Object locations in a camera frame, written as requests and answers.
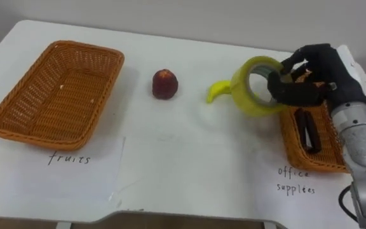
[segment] basket rim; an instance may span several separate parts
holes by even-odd
[[[79,137],[74,140],[50,140],[50,139],[45,139],[42,137],[36,137],[33,135],[20,134],[18,132],[9,131],[9,130],[3,129],[3,128],[0,128],[0,137],[2,137],[4,139],[12,139],[12,137],[20,138],[20,139],[15,139],[15,140],[20,141],[20,142],[27,142],[27,143],[31,143],[31,144],[32,143],[36,144],[36,143],[40,142],[40,143],[48,143],[48,144],[52,144],[52,145],[73,145],[73,144],[77,144],[79,142],[83,142],[85,137],[91,131],[91,129],[96,126],[96,123],[98,122],[99,114],[103,110],[104,104],[105,104],[108,96],[111,94],[112,86],[114,85],[116,78],[118,77],[118,74],[123,66],[123,63],[125,61],[125,56],[122,52],[112,49],[112,48],[106,48],[106,47],[102,47],[102,46],[90,45],[90,44],[86,44],[86,43],[80,43],[77,41],[68,41],[68,40],[54,41],[48,45],[48,47],[42,52],[42,54],[30,66],[30,68],[27,70],[27,72],[24,74],[24,76],[22,76],[22,78],[18,81],[18,83],[11,89],[10,92],[8,92],[6,97],[0,102],[0,116],[1,116],[2,112],[6,109],[6,106],[9,103],[11,103],[17,95],[20,94],[20,89],[22,87],[24,87],[26,82],[28,82],[30,79],[32,79],[34,71],[38,70],[42,66],[42,63],[50,57],[51,53],[54,51],[54,48],[57,45],[62,45],[62,44],[82,46],[85,48],[96,49],[96,50],[105,50],[107,52],[111,52],[111,53],[115,53],[115,54],[119,55],[119,58],[118,58],[119,67],[115,67],[114,69],[112,69],[112,71],[111,71],[112,79],[109,78],[107,80],[107,82],[105,84],[105,89],[101,93],[100,98],[97,101],[97,105],[95,106],[93,113],[92,113],[90,119],[88,120],[87,127],[83,130],[82,134],[80,134]]]

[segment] white paper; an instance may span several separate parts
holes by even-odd
[[[124,143],[96,138],[77,152],[35,150],[18,160],[9,189],[15,196],[108,200]]]

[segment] black cable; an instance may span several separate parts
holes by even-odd
[[[346,193],[349,191],[349,189],[351,188],[351,185],[348,185],[345,189],[343,189],[340,193],[340,195],[338,196],[338,204],[340,205],[341,209],[351,218],[354,219],[354,221],[358,222],[356,216],[350,212],[346,206],[344,205],[344,196],[346,195]]]

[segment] white wall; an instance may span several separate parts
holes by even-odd
[[[25,18],[275,50],[346,43],[366,71],[364,0],[0,0],[0,40]]]

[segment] robot finger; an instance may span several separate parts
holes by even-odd
[[[281,74],[288,74],[295,64],[301,63],[304,60],[308,62],[317,62],[317,53],[326,48],[331,48],[330,44],[306,45],[296,50],[289,58],[282,61],[283,69]]]

